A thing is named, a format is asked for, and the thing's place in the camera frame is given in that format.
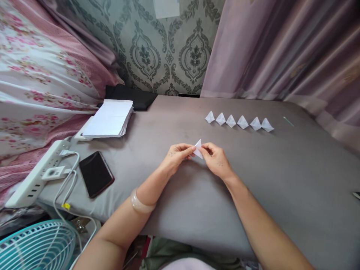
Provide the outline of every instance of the bracelet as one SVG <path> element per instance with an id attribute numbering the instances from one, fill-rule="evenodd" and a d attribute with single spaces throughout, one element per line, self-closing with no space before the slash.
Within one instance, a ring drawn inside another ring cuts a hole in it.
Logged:
<path id="1" fill-rule="evenodd" d="M 138 197 L 136 196 L 137 190 L 138 190 L 138 188 L 135 188 L 130 195 L 132 206 L 134 207 L 134 209 L 137 212 L 140 212 L 143 214 L 151 213 L 155 209 L 156 204 L 148 206 L 148 205 L 145 205 L 142 202 L 140 202 Z"/>

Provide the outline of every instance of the gray mattress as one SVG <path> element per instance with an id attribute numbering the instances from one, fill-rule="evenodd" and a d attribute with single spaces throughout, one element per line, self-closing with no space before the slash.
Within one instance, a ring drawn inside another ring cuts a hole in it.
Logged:
<path id="1" fill-rule="evenodd" d="M 275 130 L 208 124 L 210 110 L 215 118 L 244 115 L 249 123 L 267 117 Z M 101 151 L 115 182 L 89 199 L 79 174 L 68 200 L 72 210 L 106 221 L 170 145 L 199 139 L 224 148 L 234 171 L 317 269 L 360 268 L 360 201 L 351 194 L 360 191 L 360 160 L 291 103 L 158 96 L 147 112 L 131 117 L 124 137 L 73 143 L 81 159 Z M 60 183 L 48 183 L 40 201 L 50 204 Z M 198 157 L 181 165 L 142 233 L 255 257 L 229 192 Z"/>

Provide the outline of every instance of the hand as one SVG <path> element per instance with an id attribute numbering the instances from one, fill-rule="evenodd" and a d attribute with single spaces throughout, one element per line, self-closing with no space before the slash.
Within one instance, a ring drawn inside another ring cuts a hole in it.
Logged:
<path id="1" fill-rule="evenodd" d="M 208 142 L 199 149 L 209 169 L 223 181 L 236 177 L 222 148 Z"/>
<path id="2" fill-rule="evenodd" d="M 193 154 L 195 149 L 196 147 L 191 144 L 181 143 L 172 145 L 160 167 L 167 171 L 169 176 L 174 175 L 184 159 L 191 160 L 191 157 L 195 156 Z"/>

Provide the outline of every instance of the blue fan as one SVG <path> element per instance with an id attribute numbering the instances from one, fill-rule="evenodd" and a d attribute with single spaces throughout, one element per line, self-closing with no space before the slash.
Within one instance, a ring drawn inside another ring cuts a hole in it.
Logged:
<path id="1" fill-rule="evenodd" d="M 76 230 L 62 220 L 40 222 L 0 241 L 0 269 L 67 269 Z"/>

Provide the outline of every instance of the paper sheet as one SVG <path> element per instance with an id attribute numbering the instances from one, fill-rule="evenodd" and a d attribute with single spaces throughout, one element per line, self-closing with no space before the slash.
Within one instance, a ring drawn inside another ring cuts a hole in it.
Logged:
<path id="1" fill-rule="evenodd" d="M 126 132 L 131 113 L 131 100 L 106 99 L 82 135 L 93 138 L 120 137 Z"/>
<path id="2" fill-rule="evenodd" d="M 231 128 L 236 125 L 235 119 L 233 118 L 232 114 L 230 114 L 229 118 L 226 120 L 226 124 Z"/>
<path id="3" fill-rule="evenodd" d="M 199 151 L 199 149 L 201 148 L 201 139 L 196 143 L 195 147 L 196 150 L 194 151 L 194 154 L 197 155 L 199 158 L 203 159 L 203 155 Z"/>
<path id="4" fill-rule="evenodd" d="M 248 122 L 246 121 L 245 117 L 242 115 L 239 119 L 239 121 L 237 122 L 237 124 L 242 128 L 242 129 L 246 129 L 249 124 Z"/>
<path id="5" fill-rule="evenodd" d="M 180 16 L 179 0 L 153 0 L 157 19 Z"/>
<path id="6" fill-rule="evenodd" d="M 255 119 L 251 122 L 250 126 L 252 126 L 254 130 L 259 130 L 261 128 L 259 118 L 255 117 Z"/>
<path id="7" fill-rule="evenodd" d="M 220 114 L 219 114 L 219 116 L 216 118 L 216 122 L 217 122 L 220 126 L 222 126 L 222 125 L 226 122 L 225 116 L 224 116 L 223 113 L 220 113 Z"/>
<path id="8" fill-rule="evenodd" d="M 270 125 L 269 121 L 267 118 L 265 118 L 261 124 L 261 127 L 263 129 L 265 129 L 267 132 L 270 132 L 272 130 L 274 130 L 274 128 Z"/>
<path id="9" fill-rule="evenodd" d="M 205 117 L 205 120 L 206 120 L 209 124 L 211 124 L 211 122 L 215 120 L 213 111 L 210 111 L 210 112 L 209 112 L 209 114 L 207 115 L 207 117 Z"/>

